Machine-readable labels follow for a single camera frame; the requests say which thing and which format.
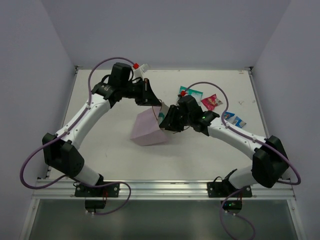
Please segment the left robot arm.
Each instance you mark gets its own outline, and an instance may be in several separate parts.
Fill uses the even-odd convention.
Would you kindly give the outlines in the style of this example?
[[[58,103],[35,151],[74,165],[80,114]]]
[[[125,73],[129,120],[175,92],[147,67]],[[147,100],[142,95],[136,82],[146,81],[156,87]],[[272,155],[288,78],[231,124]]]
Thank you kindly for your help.
[[[148,64],[115,63],[111,73],[89,90],[88,100],[79,112],[55,134],[43,137],[45,163],[85,185],[101,183],[103,177],[85,164],[79,148],[92,127],[121,99],[134,99],[138,106],[161,105],[149,79],[144,77],[149,68]]]

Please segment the blue cookie snack packet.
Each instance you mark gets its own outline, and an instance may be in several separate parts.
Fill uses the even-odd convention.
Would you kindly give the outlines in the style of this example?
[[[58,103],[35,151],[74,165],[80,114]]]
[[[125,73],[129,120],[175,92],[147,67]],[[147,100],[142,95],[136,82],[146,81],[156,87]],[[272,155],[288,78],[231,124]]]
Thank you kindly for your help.
[[[238,128],[243,128],[247,123],[243,121],[240,117],[236,116],[232,124]]]

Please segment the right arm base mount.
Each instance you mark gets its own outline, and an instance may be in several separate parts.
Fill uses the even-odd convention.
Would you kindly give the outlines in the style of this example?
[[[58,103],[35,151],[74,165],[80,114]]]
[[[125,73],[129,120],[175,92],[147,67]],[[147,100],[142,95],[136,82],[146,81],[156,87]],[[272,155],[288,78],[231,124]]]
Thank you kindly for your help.
[[[235,200],[226,200],[223,203],[224,199],[229,195],[237,191],[231,184],[227,183],[226,180],[218,176],[213,181],[206,183],[207,195],[209,198],[219,198],[221,201],[222,209],[227,213],[238,214],[243,207],[243,199],[251,198],[253,196],[252,189],[250,186],[246,186],[241,192],[234,194],[232,198]]]

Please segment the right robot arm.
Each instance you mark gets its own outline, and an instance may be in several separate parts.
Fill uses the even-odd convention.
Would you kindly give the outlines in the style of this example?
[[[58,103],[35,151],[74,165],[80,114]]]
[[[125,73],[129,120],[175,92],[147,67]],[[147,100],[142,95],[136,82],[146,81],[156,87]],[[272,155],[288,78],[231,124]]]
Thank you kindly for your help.
[[[222,189],[225,191],[234,192],[254,184],[272,188],[289,167],[280,157],[285,151],[277,137],[264,138],[242,129],[235,133],[219,114],[203,111],[190,95],[180,98],[177,105],[169,107],[160,127],[172,132],[191,127],[198,133],[229,144],[249,157],[251,166],[234,169],[222,180]]]

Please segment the pink paper bag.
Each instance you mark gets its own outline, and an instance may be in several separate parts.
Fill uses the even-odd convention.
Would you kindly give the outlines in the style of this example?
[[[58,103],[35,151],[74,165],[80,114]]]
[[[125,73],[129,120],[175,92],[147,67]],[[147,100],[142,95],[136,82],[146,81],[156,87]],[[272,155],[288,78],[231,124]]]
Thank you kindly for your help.
[[[130,140],[136,145],[152,146],[164,144],[169,140],[168,134],[158,123],[159,112],[166,116],[169,107],[160,101],[161,106],[152,106],[137,115],[130,134]]]

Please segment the teal Fox's candy bag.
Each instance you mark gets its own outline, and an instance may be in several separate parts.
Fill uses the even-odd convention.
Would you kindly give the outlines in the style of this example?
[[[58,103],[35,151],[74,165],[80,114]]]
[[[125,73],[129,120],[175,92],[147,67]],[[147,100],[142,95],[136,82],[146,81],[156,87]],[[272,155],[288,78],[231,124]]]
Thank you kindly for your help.
[[[158,124],[160,124],[164,120],[164,118],[165,118],[164,113],[163,112],[159,112],[158,119],[157,119]]]

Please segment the red pink snack packet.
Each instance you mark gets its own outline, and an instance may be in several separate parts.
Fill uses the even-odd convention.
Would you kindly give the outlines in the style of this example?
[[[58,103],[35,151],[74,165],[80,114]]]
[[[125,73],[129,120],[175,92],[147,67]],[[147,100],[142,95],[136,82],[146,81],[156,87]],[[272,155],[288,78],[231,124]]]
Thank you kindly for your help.
[[[217,106],[223,104],[221,100],[218,99],[216,94],[213,94],[209,97],[203,98],[201,103],[209,110],[213,111]]]

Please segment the blue M&M snack packet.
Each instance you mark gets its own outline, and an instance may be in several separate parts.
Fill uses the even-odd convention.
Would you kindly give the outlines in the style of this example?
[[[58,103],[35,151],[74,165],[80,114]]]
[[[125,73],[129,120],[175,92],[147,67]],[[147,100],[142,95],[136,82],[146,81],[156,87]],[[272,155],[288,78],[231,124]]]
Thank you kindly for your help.
[[[231,119],[231,118],[234,117],[234,116],[235,116],[234,113],[226,111],[226,112],[224,113],[224,115],[223,115],[223,118],[224,118],[225,120],[229,120],[229,119]]]

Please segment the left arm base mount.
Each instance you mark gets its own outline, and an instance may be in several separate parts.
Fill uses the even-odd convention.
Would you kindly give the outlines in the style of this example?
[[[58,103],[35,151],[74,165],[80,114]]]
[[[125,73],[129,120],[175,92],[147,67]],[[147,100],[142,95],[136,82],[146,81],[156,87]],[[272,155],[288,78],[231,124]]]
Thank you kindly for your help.
[[[84,207],[88,212],[101,212],[107,204],[107,198],[117,198],[119,196],[120,184],[115,183],[106,187],[92,188],[80,183],[74,183],[74,196],[86,198]]]

